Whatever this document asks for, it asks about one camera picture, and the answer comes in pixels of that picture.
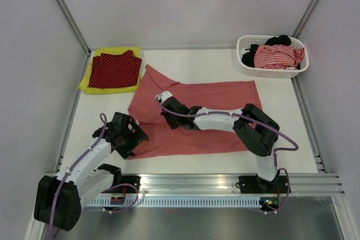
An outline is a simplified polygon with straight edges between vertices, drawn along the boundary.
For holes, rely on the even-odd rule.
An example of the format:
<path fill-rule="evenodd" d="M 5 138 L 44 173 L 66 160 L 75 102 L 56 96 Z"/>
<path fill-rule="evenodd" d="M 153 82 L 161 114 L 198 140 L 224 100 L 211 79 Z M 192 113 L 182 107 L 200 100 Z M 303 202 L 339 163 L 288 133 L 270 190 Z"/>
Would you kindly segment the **pink red garment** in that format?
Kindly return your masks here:
<path fill-rule="evenodd" d="M 183 84 L 146 65 L 146 72 L 128 107 L 130 116 L 139 121 L 141 129 L 149 137 L 134 149 L 135 159 L 246 150 L 235 133 L 171 129 L 155 101 L 155 96 L 165 90 L 187 107 L 231 110 L 243 108 L 248 103 L 258 108 L 262 106 L 254 81 Z"/>

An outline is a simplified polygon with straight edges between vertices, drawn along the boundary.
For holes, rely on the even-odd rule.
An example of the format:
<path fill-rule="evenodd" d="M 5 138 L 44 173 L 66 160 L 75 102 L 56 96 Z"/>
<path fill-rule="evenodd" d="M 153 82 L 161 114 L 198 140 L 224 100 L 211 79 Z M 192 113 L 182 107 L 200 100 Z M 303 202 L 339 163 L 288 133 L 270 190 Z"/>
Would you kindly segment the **yellow-green trousers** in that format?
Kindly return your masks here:
<path fill-rule="evenodd" d="M 100 88 L 90 88 L 88 86 L 89 78 L 90 78 L 90 74 L 91 74 L 92 62 L 93 62 L 93 58 L 95 56 L 99 56 L 101 53 L 109 53 L 109 54 L 112 54 L 112 55 L 120 55 L 120 54 L 124 53 L 127 50 L 133 51 L 134 55 L 136 57 L 141 58 L 140 48 L 139 47 L 107 47 L 107 48 L 100 48 L 100 49 L 96 50 L 93 57 L 92 57 L 92 60 L 89 63 L 86 74 L 85 74 L 84 78 L 82 79 L 82 81 L 79 84 L 79 89 L 81 91 L 83 91 L 85 94 L 119 94 L 119 93 L 135 92 L 138 89 L 139 85 L 140 85 L 141 74 L 139 74 L 139 79 L 138 79 L 137 85 L 135 85 L 133 87 L 115 88 L 115 89 L 100 89 Z"/>

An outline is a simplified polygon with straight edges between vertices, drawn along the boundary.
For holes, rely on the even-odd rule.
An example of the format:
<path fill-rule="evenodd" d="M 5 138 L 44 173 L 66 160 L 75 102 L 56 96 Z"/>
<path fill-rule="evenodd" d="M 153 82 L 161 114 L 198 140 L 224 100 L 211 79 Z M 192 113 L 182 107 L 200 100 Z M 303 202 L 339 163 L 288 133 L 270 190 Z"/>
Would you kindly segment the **red polka dot garment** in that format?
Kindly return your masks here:
<path fill-rule="evenodd" d="M 127 50 L 120 55 L 101 53 L 92 62 L 88 86 L 90 88 L 115 89 L 137 85 L 142 59 Z"/>

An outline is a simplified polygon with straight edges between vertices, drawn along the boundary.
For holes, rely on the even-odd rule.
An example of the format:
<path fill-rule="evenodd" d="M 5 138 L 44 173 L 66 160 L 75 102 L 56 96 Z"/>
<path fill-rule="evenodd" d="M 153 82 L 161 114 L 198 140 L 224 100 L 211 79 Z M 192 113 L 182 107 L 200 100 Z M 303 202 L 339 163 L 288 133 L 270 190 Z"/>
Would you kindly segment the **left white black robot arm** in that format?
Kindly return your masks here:
<path fill-rule="evenodd" d="M 100 193 L 116 193 L 129 187 L 139 194 L 136 185 L 122 180 L 122 170 L 103 160 L 113 152 L 123 159 L 134 157 L 133 150 L 148 135 L 127 114 L 116 112 L 111 121 L 100 114 L 103 125 L 94 131 L 83 152 L 54 176 L 45 175 L 38 183 L 34 219 L 49 230 L 70 231 L 83 209 Z"/>

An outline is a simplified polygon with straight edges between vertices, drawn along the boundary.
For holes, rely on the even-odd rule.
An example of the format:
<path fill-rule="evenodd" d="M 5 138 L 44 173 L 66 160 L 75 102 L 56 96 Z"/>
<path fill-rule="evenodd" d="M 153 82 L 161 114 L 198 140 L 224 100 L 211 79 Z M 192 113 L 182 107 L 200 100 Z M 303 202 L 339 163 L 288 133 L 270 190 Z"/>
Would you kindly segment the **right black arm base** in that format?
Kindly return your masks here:
<path fill-rule="evenodd" d="M 275 177 L 272 182 L 261 179 L 257 175 L 243 175 L 238 177 L 235 187 L 241 194 L 286 194 L 290 184 L 284 175 Z"/>

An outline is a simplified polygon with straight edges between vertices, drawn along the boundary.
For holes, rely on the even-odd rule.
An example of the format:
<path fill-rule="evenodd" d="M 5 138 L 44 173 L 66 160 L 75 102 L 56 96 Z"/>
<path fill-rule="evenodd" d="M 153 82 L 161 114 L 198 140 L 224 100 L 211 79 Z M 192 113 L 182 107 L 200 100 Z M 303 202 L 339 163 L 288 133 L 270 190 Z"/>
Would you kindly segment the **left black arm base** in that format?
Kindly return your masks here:
<path fill-rule="evenodd" d="M 125 175 L 125 176 L 122 176 L 120 183 L 121 184 L 131 184 L 131 185 L 135 186 L 137 189 L 139 189 L 139 187 L 141 186 L 141 177 L 136 176 L 136 175 Z M 116 187 L 115 189 L 112 190 L 112 193 L 135 194 L 136 191 L 132 187 L 124 185 L 121 187 Z"/>

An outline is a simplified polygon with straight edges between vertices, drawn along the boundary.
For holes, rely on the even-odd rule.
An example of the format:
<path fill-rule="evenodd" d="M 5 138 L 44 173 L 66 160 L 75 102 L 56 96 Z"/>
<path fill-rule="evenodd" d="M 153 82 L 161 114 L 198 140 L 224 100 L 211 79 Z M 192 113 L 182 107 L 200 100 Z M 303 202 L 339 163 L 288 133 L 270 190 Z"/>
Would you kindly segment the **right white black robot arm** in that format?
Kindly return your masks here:
<path fill-rule="evenodd" d="M 251 153 L 256 155 L 258 188 L 270 192 L 277 185 L 279 169 L 276 168 L 273 146 L 278 140 L 278 124 L 252 103 L 243 109 L 217 111 L 206 107 L 187 108 L 171 93 L 155 97 L 172 129 L 220 130 L 236 134 Z"/>

